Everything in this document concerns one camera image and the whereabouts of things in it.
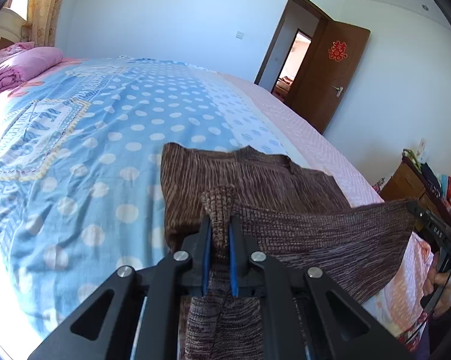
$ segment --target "silver bolt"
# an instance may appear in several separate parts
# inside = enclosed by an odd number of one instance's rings
[[[307,269],[307,274],[309,275],[310,278],[318,279],[318,278],[322,277],[323,271],[322,271],[322,269],[320,269],[316,266],[313,266],[313,267]]]
[[[255,251],[250,255],[250,258],[256,263],[261,263],[262,261],[265,261],[267,255],[263,251]]]
[[[189,254],[185,250],[179,250],[173,254],[173,259],[175,261],[185,261],[188,258]]]
[[[122,278],[130,276],[132,272],[133,272],[132,268],[126,265],[121,266],[119,269],[117,269],[117,274]]]

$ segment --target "brown sweater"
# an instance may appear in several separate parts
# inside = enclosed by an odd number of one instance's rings
[[[198,230],[201,214],[212,222],[209,293],[182,301],[183,359],[263,358],[258,301],[230,293],[232,214],[261,250],[287,266],[320,266],[359,302],[397,272],[414,222],[405,202],[351,209],[331,176],[250,147],[217,153],[167,144],[161,184],[173,250]]]

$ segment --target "open door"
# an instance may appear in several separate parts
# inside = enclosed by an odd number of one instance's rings
[[[322,134],[356,71],[370,30],[321,19],[285,104]]]

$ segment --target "person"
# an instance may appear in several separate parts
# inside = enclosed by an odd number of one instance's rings
[[[451,327],[451,275],[449,281],[447,281],[450,272],[437,273],[437,263],[438,253],[434,255],[422,290],[424,296],[426,296],[434,292],[434,285],[445,286],[445,289],[434,308],[433,314],[425,325],[420,343],[414,352],[416,360],[428,359]]]

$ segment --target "headboard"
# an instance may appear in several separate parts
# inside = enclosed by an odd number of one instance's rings
[[[10,8],[0,10],[0,50],[21,41],[21,27],[25,24],[23,17]]]

